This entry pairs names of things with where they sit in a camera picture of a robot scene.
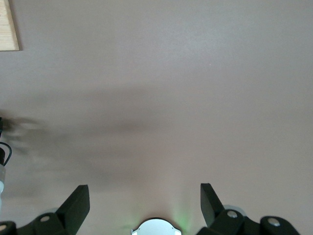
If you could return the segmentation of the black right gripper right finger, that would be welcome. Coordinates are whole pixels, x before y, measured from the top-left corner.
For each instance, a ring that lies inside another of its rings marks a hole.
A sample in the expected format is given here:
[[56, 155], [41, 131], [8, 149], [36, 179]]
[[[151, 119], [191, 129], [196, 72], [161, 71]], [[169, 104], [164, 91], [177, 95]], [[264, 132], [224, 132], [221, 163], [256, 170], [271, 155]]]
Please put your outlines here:
[[210, 183], [201, 184], [201, 212], [206, 226], [199, 235], [298, 235], [287, 220], [264, 216], [254, 222], [235, 209], [225, 209]]

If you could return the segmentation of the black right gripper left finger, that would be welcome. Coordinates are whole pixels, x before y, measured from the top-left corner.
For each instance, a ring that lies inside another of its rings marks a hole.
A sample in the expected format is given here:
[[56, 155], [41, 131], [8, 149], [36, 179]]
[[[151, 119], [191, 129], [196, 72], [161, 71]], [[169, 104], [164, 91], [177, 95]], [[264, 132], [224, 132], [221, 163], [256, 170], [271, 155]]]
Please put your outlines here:
[[39, 215], [20, 228], [13, 221], [2, 221], [2, 235], [75, 235], [90, 210], [89, 187], [79, 185], [56, 212]]

